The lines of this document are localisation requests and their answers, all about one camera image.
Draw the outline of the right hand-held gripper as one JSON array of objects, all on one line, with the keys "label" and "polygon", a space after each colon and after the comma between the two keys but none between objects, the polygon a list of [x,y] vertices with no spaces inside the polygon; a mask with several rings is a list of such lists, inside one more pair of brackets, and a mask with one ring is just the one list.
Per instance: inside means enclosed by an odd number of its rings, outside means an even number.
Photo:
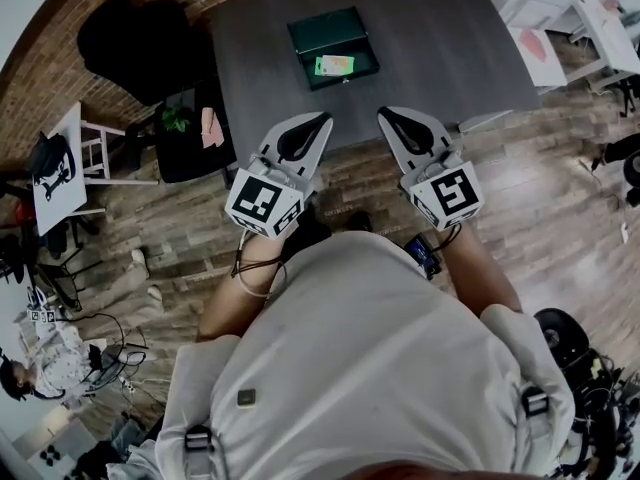
[{"label": "right hand-held gripper", "polygon": [[[400,186],[435,230],[444,231],[478,213],[483,195],[473,164],[462,159],[459,149],[448,148],[450,135],[438,119],[397,106],[381,107],[377,119],[401,170],[408,172]],[[416,167],[421,158],[434,157]]]}]

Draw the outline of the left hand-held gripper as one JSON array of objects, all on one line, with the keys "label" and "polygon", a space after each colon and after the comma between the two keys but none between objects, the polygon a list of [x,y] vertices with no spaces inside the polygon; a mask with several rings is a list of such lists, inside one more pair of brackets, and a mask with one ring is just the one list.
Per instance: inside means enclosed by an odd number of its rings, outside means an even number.
[{"label": "left hand-held gripper", "polygon": [[236,173],[225,211],[238,226],[276,239],[305,210],[333,129],[328,112],[299,114],[272,127],[246,169]]}]

